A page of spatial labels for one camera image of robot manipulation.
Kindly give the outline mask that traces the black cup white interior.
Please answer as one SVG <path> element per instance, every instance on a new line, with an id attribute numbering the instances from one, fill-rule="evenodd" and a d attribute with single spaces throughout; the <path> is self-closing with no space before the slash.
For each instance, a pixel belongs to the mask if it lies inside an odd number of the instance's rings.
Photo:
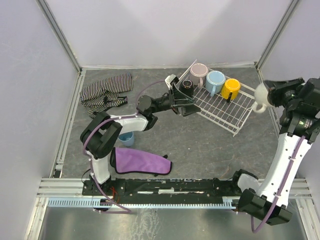
<path id="1" fill-rule="evenodd" d="M 192 98 L 194 93 L 194 84 L 191 80 L 185 79 L 182 81 L 182 83 L 179 86 L 179 90 L 187 95 L 188 97 Z"/>

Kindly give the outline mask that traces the white speckled mug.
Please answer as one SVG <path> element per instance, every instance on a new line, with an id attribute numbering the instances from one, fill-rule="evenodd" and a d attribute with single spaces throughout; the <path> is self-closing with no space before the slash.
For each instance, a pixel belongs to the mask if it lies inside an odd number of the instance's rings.
<path id="1" fill-rule="evenodd" d="M 268 89 L 264 83 L 260 83 L 254 92 L 254 103 L 252 105 L 252 110 L 257 113 L 263 113 L 267 108 L 273 107 L 273 105 L 268 100 Z"/>

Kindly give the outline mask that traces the pink mug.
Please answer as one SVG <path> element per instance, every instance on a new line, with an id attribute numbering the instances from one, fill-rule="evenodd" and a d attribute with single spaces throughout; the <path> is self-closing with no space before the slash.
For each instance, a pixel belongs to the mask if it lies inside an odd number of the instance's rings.
<path id="1" fill-rule="evenodd" d="M 202 63 L 195 63 L 189 70 L 189 78 L 198 88 L 202 88 L 206 82 L 206 76 L 209 69 Z"/>

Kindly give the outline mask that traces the light blue mug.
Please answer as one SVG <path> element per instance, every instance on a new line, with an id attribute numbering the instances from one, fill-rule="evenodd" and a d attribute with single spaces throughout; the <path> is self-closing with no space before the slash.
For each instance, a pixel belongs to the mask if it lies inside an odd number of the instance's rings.
<path id="1" fill-rule="evenodd" d="M 210 96 L 213 97 L 215 94 L 218 94 L 226 81 L 226 76 L 217 70 L 210 71 L 206 76 L 205 89 L 210 93 Z"/>

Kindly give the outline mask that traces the yellow mug black handle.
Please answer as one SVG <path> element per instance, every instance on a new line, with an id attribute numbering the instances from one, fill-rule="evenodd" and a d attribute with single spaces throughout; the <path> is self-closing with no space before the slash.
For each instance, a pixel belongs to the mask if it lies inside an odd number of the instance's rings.
<path id="1" fill-rule="evenodd" d="M 221 96 L 226 100 L 227 103 L 234 100 L 241 88 L 241 83 L 235 78 L 228 78 L 222 89 L 221 89 Z"/>

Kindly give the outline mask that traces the white wire dish rack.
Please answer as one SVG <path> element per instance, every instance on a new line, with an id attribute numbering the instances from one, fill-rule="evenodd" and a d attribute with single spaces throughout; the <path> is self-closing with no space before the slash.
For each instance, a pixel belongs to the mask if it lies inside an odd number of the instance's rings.
<path id="1" fill-rule="evenodd" d="M 237 135 L 252 112 L 255 90 L 241 83 L 237 97 L 227 102 L 220 93 L 210 96 L 205 87 L 193 88 L 194 104 L 200 108 L 197 114 Z"/>

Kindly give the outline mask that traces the small blue tumbler cup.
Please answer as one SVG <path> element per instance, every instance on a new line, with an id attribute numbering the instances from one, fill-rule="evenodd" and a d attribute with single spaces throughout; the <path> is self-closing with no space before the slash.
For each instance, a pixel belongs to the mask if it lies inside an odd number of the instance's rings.
<path id="1" fill-rule="evenodd" d="M 126 132 L 118 136 L 118 140 L 126 147 L 132 147 L 135 142 L 134 132 Z"/>

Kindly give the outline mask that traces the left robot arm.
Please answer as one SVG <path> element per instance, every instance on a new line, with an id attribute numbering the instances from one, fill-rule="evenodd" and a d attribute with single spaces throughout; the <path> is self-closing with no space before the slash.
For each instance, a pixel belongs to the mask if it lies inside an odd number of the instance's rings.
<path id="1" fill-rule="evenodd" d="M 194 84 L 191 80 L 184 80 L 180 85 L 173 81 L 167 86 L 168 92 L 161 97 L 140 96 L 134 114 L 98 113 L 82 132 L 83 153 L 89 158 L 90 177 L 96 184 L 102 186 L 110 181 L 108 162 L 112 162 L 118 174 L 148 173 L 157 176 L 171 172 L 173 164 L 165 157 L 115 147 L 120 135 L 150 130 L 158 120 L 156 113 L 172 110 L 185 117 L 200 111 L 192 99 Z"/>

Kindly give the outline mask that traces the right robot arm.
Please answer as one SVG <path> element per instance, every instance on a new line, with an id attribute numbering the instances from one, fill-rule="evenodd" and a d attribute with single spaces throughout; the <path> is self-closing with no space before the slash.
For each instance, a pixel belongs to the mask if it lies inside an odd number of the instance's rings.
<path id="1" fill-rule="evenodd" d="M 265 224 L 288 223 L 289 193 L 299 166 L 320 133 L 320 80 L 297 78 L 287 81 L 265 80 L 254 93 L 252 109 L 261 114 L 267 108 L 283 107 L 278 144 L 270 169 L 262 183 L 243 169 L 232 177 L 233 187 L 240 192 L 239 211 L 260 220 L 257 233 Z"/>

